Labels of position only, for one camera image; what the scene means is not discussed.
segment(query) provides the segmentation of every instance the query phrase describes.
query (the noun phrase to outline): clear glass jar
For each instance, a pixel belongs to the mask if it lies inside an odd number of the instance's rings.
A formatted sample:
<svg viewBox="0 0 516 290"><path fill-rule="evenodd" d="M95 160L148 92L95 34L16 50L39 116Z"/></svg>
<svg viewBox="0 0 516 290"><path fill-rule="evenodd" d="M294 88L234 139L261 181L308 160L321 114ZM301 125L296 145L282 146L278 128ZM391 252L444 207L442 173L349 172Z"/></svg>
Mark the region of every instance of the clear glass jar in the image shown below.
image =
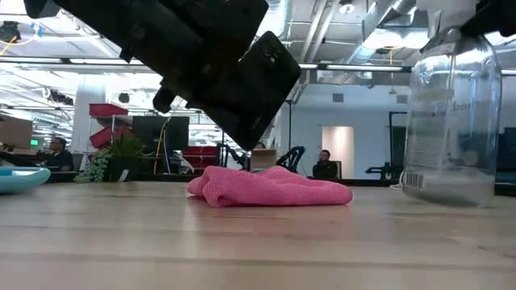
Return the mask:
<svg viewBox="0 0 516 290"><path fill-rule="evenodd" d="M484 36L441 31L410 80L403 192L446 205L494 196L501 67Z"/></svg>

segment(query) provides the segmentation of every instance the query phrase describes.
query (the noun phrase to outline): ceiling light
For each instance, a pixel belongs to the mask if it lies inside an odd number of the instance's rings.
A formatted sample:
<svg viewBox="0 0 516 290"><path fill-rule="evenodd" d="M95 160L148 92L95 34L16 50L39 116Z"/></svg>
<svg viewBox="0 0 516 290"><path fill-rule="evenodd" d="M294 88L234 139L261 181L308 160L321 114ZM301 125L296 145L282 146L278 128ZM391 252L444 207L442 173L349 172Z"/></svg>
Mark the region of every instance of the ceiling light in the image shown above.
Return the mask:
<svg viewBox="0 0 516 290"><path fill-rule="evenodd" d="M355 5L353 4L344 4L339 8L339 12L342 14L350 14L355 10Z"/></svg>

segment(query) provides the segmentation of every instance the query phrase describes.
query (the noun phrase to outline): green plant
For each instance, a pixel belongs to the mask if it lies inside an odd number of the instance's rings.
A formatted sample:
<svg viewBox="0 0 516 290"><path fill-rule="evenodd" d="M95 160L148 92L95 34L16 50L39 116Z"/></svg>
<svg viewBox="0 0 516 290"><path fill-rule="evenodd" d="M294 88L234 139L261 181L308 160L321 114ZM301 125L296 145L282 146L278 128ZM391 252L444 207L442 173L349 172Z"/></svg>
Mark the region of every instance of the green plant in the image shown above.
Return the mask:
<svg viewBox="0 0 516 290"><path fill-rule="evenodd" d="M113 157L138 158L144 151L144 145L133 135L122 133L110 148Z"/></svg>
<svg viewBox="0 0 516 290"><path fill-rule="evenodd" d="M110 158L113 155L109 150L103 149L94 153L93 160L86 165L85 171L81 172L75 177L75 182L87 183L87 182L101 182L104 180L106 174L107 165L110 162Z"/></svg>

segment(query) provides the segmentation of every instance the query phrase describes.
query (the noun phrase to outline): desk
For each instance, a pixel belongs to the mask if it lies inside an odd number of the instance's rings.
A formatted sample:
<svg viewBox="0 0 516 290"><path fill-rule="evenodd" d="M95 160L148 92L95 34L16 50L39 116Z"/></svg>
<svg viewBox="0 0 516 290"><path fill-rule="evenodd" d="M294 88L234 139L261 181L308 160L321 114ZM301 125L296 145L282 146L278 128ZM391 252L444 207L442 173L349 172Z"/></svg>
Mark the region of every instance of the desk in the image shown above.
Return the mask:
<svg viewBox="0 0 516 290"><path fill-rule="evenodd" d="M386 188L349 206L212 209L186 184L0 197L5 289L514 289L516 201L449 209Z"/></svg>

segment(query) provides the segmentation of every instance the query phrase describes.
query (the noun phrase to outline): doorway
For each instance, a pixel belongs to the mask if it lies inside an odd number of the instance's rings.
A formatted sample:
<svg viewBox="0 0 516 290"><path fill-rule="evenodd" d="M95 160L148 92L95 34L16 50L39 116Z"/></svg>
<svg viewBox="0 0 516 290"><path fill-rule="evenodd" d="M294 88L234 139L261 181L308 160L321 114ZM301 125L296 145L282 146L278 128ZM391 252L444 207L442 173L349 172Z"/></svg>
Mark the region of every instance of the doorway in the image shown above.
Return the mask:
<svg viewBox="0 0 516 290"><path fill-rule="evenodd" d="M355 177L355 130L350 126L322 126L322 149L331 152L343 179Z"/></svg>

